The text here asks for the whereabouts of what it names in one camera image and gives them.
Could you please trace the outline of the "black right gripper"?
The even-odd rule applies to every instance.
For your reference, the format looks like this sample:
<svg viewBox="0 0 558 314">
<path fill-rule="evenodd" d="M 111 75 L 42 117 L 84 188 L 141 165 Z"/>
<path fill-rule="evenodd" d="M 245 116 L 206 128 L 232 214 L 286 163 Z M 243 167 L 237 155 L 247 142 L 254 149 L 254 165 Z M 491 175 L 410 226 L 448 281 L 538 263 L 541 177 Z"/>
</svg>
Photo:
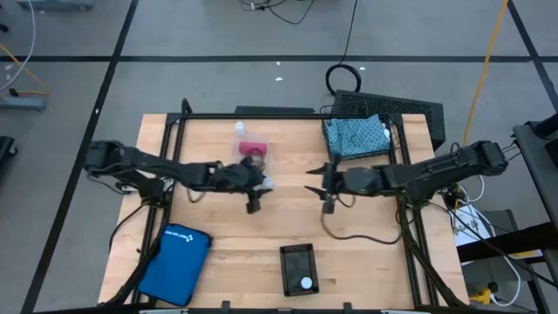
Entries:
<svg viewBox="0 0 558 314">
<path fill-rule="evenodd" d="M 343 173 L 337 170 L 341 156 L 335 154 L 333 161 L 325 162 L 321 167 L 306 171 L 306 174 L 322 175 L 322 189 L 305 186 L 310 192 L 318 195 L 323 201 L 324 214 L 333 214 L 335 211 L 335 196 L 343 189 Z"/>
</svg>

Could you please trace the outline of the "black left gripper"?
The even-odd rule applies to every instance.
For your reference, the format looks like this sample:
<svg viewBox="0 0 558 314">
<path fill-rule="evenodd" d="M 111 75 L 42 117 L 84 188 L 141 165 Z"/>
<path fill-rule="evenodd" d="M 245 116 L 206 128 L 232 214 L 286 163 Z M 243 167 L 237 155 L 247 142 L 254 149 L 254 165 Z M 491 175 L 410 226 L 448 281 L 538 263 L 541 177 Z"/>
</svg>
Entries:
<svg viewBox="0 0 558 314">
<path fill-rule="evenodd" d="M 269 178 L 264 171 L 252 167 L 249 157 L 239 163 L 218 168 L 215 171 L 215 190 L 217 192 L 241 193 L 248 196 L 247 212 L 249 215 L 260 210 L 260 197 L 273 191 L 273 188 L 255 190 L 262 180 Z"/>
</svg>

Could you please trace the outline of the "pink bandage roll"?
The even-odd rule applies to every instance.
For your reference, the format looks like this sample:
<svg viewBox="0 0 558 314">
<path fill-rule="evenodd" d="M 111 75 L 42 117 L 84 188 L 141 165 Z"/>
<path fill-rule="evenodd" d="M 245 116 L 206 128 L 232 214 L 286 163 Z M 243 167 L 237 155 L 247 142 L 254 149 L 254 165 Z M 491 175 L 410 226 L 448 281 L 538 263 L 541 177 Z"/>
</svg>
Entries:
<svg viewBox="0 0 558 314">
<path fill-rule="evenodd" d="M 265 155 L 268 152 L 268 146 L 263 142 L 240 141 L 238 144 L 238 152 L 243 155 Z"/>
</svg>

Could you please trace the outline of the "clear plastic container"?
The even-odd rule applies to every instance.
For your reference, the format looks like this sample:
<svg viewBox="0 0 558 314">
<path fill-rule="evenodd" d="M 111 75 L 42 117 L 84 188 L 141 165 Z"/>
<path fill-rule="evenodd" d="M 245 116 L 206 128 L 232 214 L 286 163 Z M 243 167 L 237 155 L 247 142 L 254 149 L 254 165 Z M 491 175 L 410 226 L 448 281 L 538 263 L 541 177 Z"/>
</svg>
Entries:
<svg viewBox="0 0 558 314">
<path fill-rule="evenodd" d="M 240 154 L 238 152 L 238 144 L 240 141 L 252 141 L 252 142 L 263 142 L 266 143 L 268 146 L 268 152 L 265 155 L 260 155 L 260 154 L 252 154 L 252 155 L 243 155 Z M 232 153 L 232 159 L 235 162 L 240 162 L 241 160 L 249 157 L 251 159 L 250 161 L 250 165 L 252 167 L 255 167 L 258 169 L 258 171 L 264 171 L 266 173 L 266 168 L 267 168 L 267 161 L 269 159 L 269 150 L 270 150 L 270 145 L 269 142 L 267 140 L 265 140 L 262 137 L 256 137 L 254 135 L 245 135 L 245 136 L 239 136 L 232 144 L 232 149 L 231 149 L 231 153 Z M 255 187 L 255 190 L 260 189 L 262 182 L 257 185 Z"/>
</svg>

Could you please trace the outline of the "blue patterned cloth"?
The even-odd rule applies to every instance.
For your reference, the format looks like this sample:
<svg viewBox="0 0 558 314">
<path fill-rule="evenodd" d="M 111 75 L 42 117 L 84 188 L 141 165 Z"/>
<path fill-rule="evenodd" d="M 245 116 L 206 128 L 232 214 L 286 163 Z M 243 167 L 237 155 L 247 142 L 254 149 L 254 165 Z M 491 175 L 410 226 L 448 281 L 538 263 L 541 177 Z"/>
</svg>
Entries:
<svg viewBox="0 0 558 314">
<path fill-rule="evenodd" d="M 366 119 L 328 119 L 323 123 L 330 154 L 341 158 L 375 154 L 391 148 L 382 128 L 384 123 L 375 114 Z"/>
</svg>

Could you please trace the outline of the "black plastic basket tray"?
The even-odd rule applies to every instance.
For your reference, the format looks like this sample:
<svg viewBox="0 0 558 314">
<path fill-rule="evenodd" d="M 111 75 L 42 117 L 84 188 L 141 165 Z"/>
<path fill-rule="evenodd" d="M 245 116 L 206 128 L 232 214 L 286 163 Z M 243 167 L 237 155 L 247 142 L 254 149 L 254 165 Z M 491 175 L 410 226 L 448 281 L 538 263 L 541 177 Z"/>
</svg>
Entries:
<svg viewBox="0 0 558 314">
<path fill-rule="evenodd" d="M 286 297 L 317 294 L 320 291 L 316 259 L 311 243 L 282 246 L 280 248 L 280 263 L 282 270 L 282 290 Z M 313 287 L 304 290 L 300 281 L 308 276 L 313 281 Z"/>
</svg>

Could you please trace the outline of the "black perforated metal case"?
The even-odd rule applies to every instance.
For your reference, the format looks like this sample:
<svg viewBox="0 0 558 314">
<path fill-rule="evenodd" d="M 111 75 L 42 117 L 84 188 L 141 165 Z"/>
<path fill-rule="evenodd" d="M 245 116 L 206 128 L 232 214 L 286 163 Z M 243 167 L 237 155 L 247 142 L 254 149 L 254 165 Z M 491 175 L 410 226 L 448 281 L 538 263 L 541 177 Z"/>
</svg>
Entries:
<svg viewBox="0 0 558 314">
<path fill-rule="evenodd" d="M 323 111 L 334 115 L 423 114 L 433 150 L 446 142 L 444 110 L 440 103 L 339 90 L 332 107 Z"/>
</svg>

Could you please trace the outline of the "blue first aid pouch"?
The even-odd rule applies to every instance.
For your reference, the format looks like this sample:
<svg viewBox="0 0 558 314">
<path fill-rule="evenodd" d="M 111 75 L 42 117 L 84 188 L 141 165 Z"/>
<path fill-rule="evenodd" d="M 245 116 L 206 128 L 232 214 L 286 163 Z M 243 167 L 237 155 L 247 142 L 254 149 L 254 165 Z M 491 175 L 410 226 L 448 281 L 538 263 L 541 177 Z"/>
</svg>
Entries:
<svg viewBox="0 0 558 314">
<path fill-rule="evenodd" d="M 139 282 L 139 292 L 173 305 L 188 305 L 212 242 L 212 236 L 204 231 L 166 225 L 160 249 Z"/>
</svg>

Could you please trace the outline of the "white printed paper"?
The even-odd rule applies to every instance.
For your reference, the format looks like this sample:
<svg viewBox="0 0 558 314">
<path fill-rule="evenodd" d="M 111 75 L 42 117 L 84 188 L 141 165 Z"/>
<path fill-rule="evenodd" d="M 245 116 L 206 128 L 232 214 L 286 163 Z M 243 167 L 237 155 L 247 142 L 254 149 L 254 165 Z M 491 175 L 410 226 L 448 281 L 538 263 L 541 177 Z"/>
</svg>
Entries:
<svg viewBox="0 0 558 314">
<path fill-rule="evenodd" d="M 490 221 L 474 206 L 463 205 L 457 209 L 456 214 L 459 219 L 453 219 L 453 231 L 457 247 L 496 235 Z"/>
</svg>

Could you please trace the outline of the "black shelf bar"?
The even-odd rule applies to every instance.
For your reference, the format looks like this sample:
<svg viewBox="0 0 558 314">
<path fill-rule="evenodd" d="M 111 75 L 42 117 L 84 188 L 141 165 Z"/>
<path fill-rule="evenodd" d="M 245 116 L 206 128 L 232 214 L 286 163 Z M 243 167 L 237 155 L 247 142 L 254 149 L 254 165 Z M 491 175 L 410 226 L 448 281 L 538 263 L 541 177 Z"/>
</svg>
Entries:
<svg viewBox="0 0 558 314">
<path fill-rule="evenodd" d="M 511 255 L 537 249 L 558 249 L 558 229 L 551 222 L 480 239 L 457 248 L 461 262 Z"/>
</svg>

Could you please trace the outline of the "yellow power plug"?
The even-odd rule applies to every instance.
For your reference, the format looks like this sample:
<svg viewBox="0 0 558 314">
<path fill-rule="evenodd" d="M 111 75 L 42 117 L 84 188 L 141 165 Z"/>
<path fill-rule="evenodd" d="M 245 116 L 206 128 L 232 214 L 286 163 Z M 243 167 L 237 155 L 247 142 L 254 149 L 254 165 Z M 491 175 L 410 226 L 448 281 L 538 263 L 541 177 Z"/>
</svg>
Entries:
<svg viewBox="0 0 558 314">
<path fill-rule="evenodd" d="M 488 287 L 483 287 L 478 293 L 469 297 L 471 301 L 480 304 L 490 304 L 492 302 L 493 292 Z"/>
</svg>

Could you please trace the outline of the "black side cart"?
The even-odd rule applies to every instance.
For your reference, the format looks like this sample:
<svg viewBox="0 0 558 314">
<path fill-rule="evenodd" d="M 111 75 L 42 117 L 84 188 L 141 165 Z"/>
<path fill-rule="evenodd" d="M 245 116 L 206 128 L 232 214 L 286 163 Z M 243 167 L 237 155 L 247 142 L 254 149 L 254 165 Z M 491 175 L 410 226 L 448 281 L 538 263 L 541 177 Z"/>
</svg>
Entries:
<svg viewBox="0 0 558 314">
<path fill-rule="evenodd" d="M 558 229 L 558 113 L 513 128 L 550 221 Z"/>
</svg>

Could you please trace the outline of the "grey stand base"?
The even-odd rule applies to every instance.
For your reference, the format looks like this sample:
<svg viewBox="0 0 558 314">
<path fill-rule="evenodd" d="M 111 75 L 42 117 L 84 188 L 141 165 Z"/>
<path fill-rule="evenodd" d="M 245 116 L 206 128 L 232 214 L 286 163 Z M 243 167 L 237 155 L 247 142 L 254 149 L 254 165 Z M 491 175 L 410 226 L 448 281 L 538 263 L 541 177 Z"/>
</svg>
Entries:
<svg viewBox="0 0 558 314">
<path fill-rule="evenodd" d="M 46 108 L 46 104 L 42 99 L 0 97 L 0 108 L 42 112 Z"/>
</svg>

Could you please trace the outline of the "black floor object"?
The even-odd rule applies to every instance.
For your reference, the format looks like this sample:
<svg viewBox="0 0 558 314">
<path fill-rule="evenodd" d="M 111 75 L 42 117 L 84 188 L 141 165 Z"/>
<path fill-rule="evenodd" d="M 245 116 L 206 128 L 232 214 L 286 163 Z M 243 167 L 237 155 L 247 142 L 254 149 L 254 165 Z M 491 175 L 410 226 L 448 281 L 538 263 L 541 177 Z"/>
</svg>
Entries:
<svg viewBox="0 0 558 314">
<path fill-rule="evenodd" d="M 8 136 L 0 136 L 0 159 L 13 157 L 17 153 L 15 140 Z"/>
</svg>

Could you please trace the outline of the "grey metal bar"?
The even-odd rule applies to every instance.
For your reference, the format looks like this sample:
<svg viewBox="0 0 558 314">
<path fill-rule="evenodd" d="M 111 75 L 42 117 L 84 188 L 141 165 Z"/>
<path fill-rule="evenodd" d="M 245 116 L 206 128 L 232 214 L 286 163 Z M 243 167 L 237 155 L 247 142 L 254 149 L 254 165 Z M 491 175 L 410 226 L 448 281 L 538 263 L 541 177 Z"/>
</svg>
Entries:
<svg viewBox="0 0 558 314">
<path fill-rule="evenodd" d="M 15 0 L 27 10 L 90 10 L 95 0 Z"/>
</svg>

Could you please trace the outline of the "black aluminium table frame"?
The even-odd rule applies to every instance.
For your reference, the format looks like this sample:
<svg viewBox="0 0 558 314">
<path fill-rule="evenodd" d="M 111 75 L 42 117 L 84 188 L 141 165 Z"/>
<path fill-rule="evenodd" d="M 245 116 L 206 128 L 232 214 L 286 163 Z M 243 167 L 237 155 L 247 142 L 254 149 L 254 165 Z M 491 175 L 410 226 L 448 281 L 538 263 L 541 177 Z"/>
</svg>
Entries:
<svg viewBox="0 0 558 314">
<path fill-rule="evenodd" d="M 313 114 L 194 113 L 184 127 L 171 114 L 143 116 L 137 148 L 182 162 L 232 161 L 235 123 L 269 142 L 267 174 L 274 182 L 260 210 L 249 215 L 244 195 L 209 194 L 198 202 L 186 190 L 174 190 L 170 219 L 213 237 L 213 246 L 189 304 L 190 310 L 233 309 L 356 310 L 410 309 L 418 292 L 428 303 L 423 274 L 408 279 L 407 254 L 398 239 L 397 203 L 392 197 L 344 196 L 333 215 L 322 217 L 322 203 L 305 186 L 321 179 L 306 171 L 328 158 L 321 117 Z M 282 290 L 279 249 L 313 245 L 320 291 L 286 297 Z"/>
</svg>

